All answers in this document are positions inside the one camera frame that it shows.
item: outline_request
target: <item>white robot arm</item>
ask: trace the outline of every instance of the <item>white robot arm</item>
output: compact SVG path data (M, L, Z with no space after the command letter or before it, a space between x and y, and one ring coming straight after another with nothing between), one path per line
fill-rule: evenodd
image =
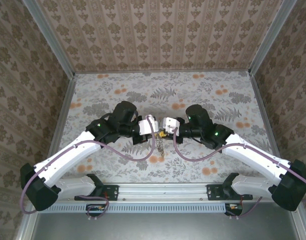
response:
M119 103L113 113L94 120L86 127L86 131L83 131L74 141L53 156L33 167L28 163L25 164L20 169L22 189L35 173L44 169L26 191L26 195L37 211L50 207L57 200L73 199L80 195L97 196L101 193L99 189L103 187L103 184L94 174L88 174L82 178L60 179L73 166L102 148L94 142L87 142L79 147L77 144L90 140L109 144L114 143L120 137L132 138L134 145L143 143L152 134L149 121L153 131L158 132L158 122L152 115L147 115L145 119L142 119L141 116L138 116L136 107L132 103L127 101ZM70 148L72 149L69 152L61 155ZM45 167L47 163L59 155L61 156L56 161Z
M208 112L198 104L188 107L186 115L188 123L180 117L163 119L166 138L173 139L174 129L178 128L175 137L178 144L183 142L183 138L200 138L200 143L209 149L217 150L226 146L221 150L223 154L242 161L264 176L250 177L231 173L222 184L223 195L226 195L228 200L234 194L254 195L272 198L279 206L289 211L297 209L306 193L306 183L286 169L306 179L306 167L303 162L299 160L290 162L259 149L228 127L213 123Z

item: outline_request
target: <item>patterned backdrop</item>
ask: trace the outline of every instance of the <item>patterned backdrop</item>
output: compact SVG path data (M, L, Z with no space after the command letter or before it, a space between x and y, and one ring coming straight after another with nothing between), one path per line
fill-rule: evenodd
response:
M298 0L256 81L282 157L306 164L306 0Z
M207 109L215 123L223 124L254 145L271 151L259 107L247 72L170 72L78 74L66 120L61 147L74 140L93 120L112 112L116 104L129 101L140 115L182 117L193 104ZM256 176L257 172L241 161L217 154L202 162L182 160L171 140L155 137L153 155L143 162L132 162L102 149L72 168L65 177L95 173L110 183L202 183L222 182L229 173ZM141 158L151 149L152 140L132 145L120 138L110 143L119 152ZM191 139L179 150L189 158L200 158L212 151Z
M75 72L247 69L282 0L37 0Z
M48 154L68 78L21 1L0 2L0 240L21 222L20 167Z

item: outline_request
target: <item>metal bracket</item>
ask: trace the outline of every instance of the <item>metal bracket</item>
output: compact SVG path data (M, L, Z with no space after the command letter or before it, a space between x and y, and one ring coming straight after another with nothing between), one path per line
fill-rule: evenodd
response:
M243 200L252 200L252 195L239 195L236 192L231 196L228 196L224 193L222 184L208 184L206 185L207 189L207 198L209 201L219 201L219 200L241 200L241 196Z
M104 185L99 197L106 198L109 201L117 201L119 196L119 185ZM79 196L74 197L75 201L95 201L94 199L85 199Z

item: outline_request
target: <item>fern pattern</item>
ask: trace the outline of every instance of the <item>fern pattern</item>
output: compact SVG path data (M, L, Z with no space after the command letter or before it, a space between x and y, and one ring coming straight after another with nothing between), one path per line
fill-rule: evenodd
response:
M176 92L171 87L169 89L166 87L164 87L164 89L159 87L151 94L150 98L162 99L167 101L169 97L174 95L176 95Z
M117 103L129 101L139 115L152 114L157 121L182 117L187 122L187 107L199 104L214 123L227 126L255 146L272 152L247 72L110 73L101 79L97 74L77 74L76 79L74 104L68 112L60 148L76 139L91 121L111 113ZM155 139L153 154L145 161L129 161L103 148L79 163L85 166L80 167L85 169L83 173L77 171L78 165L64 177L93 173L106 183L206 183L223 182L233 172L257 175L248 165L223 154L201 162L185 161L177 155L171 140L158 136ZM152 139L133 145L131 138L120 137L109 145L130 158L140 159L151 151ZM192 139L184 139L178 148L191 159L212 152Z
M221 110L215 114L214 118L221 121L230 122L231 120L234 121L234 119L239 118L240 116L242 116L240 110L236 110L235 107L233 109L227 107L226 109L221 108Z

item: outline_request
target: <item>aluminum frame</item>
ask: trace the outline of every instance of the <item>aluminum frame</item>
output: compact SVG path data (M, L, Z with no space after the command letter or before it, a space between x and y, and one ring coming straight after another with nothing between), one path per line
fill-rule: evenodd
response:
M51 47L52 52L55 54L59 64L62 66L67 77L72 80L74 78L74 68L69 61L64 49L62 48L60 42L53 33L48 21L43 15L43 11L40 9L37 1L35 0L23 0L29 13L34 18L38 28L45 37L48 45Z
M264 104L262 102L260 91L257 87L257 84L255 82L254 76L250 77L250 81L252 83L252 87L255 93L256 100L259 105L259 110L262 116L262 119L264 121L264 125L267 131L268 139L271 143L273 154L277 157L280 156L273 132L269 123L268 116L265 112ZM74 93L74 87L68 88L66 94L68 96L67 102L69 100L71 101L73 93ZM60 123L56 126L56 132L54 133L54 137L56 136L62 136L64 126L65 126L65 120L66 116L68 114L70 104L65 104L65 106L62 107L59 120ZM53 143L53 148L50 149L49 154L56 153L60 141L57 140ZM208 201L207 194L206 194L206 185L207 183L113 183L114 185L119 185L121 192L120 192L120 203L229 203L229 201ZM180 193L179 191L175 191L175 188L182 188L184 190L184 193ZM256 199L246 201L246 202L256 202ZM271 199L263 199L261 202L272 202ZM69 201L61 201L59 203L70 203ZM28 210L32 210L33 206L32 204L28 204L27 207ZM38 214L42 213L34 213L31 215L25 215L22 219L21 225L19 227L19 231L16 236L16 240L31 240L33 230L36 224L36 220L38 218ZM301 203L297 210L292 212L292 217L294 220L294 224L296 226L297 234L299 236L300 240L306 240L306 211L304 209L303 204Z
M255 57L253 58L249 66L249 71L251 75L255 75L258 71L259 67L261 66L261 63L268 54L273 42L277 38L281 28L283 27L285 21L290 15L296 2L297 0L286 0L281 3L277 14L275 15L263 41L261 42L261 45L259 46L255 54Z

